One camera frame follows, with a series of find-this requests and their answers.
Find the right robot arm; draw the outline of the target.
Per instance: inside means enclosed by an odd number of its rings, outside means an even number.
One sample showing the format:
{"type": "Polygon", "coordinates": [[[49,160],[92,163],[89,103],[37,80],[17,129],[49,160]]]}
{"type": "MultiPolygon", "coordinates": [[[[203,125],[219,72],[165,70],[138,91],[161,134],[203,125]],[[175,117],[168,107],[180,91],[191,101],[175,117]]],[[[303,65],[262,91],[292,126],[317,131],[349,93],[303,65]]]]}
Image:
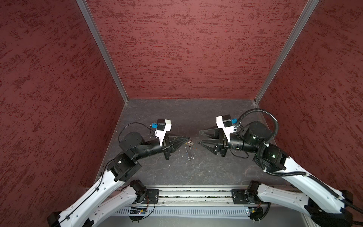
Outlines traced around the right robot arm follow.
{"type": "MultiPolygon", "coordinates": [[[[215,155],[225,157],[228,150],[254,154],[253,161],[259,166],[257,152],[263,140],[272,134],[267,126],[260,122],[248,125],[244,135],[234,133],[233,127],[210,128],[201,130],[200,135],[206,140],[198,143],[215,155]]],[[[250,204],[278,204],[298,211],[310,217],[320,227],[351,227],[354,224],[352,213],[347,206],[353,204],[350,192],[334,189],[311,173],[307,172],[279,147],[269,144],[262,158],[263,170],[272,176],[280,177],[300,192],[293,193],[258,181],[251,181],[244,195],[233,193],[233,197],[250,204]]]]}

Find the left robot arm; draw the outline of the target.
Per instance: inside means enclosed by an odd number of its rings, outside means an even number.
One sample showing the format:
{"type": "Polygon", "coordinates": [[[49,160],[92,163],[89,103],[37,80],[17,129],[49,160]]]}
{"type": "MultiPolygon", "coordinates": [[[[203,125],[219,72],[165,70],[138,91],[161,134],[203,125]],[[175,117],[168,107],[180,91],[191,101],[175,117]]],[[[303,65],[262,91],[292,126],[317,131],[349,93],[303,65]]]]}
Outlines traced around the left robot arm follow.
{"type": "Polygon", "coordinates": [[[169,159],[188,140],[188,137],[166,135],[162,141],[145,141],[140,133],[130,132],[119,143],[121,153],[107,164],[95,184],[69,208],[49,215],[48,225],[97,227],[120,208],[146,201],[147,189],[140,180],[124,186],[141,169],[138,160],[161,153],[169,159]]]}

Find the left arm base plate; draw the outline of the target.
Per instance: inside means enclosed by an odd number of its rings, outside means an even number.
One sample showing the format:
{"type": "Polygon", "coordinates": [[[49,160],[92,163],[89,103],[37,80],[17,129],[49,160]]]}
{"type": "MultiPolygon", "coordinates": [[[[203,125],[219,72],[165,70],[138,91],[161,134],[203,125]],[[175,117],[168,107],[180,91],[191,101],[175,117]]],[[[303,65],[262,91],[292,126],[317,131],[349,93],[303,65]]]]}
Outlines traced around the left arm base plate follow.
{"type": "Polygon", "coordinates": [[[151,204],[158,204],[159,193],[159,189],[147,189],[143,201],[140,204],[147,204],[148,200],[150,200],[151,204]]]}

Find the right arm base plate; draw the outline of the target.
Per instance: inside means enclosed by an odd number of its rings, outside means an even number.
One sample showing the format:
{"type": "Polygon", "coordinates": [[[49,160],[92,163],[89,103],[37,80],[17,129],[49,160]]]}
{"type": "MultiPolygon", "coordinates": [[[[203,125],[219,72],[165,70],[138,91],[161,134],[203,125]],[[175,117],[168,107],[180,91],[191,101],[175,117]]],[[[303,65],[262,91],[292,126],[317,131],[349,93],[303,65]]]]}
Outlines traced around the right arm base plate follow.
{"type": "Polygon", "coordinates": [[[248,196],[245,194],[246,190],[240,190],[240,189],[232,189],[232,200],[234,205],[247,205],[247,204],[255,204],[252,201],[248,200],[248,196]]]}

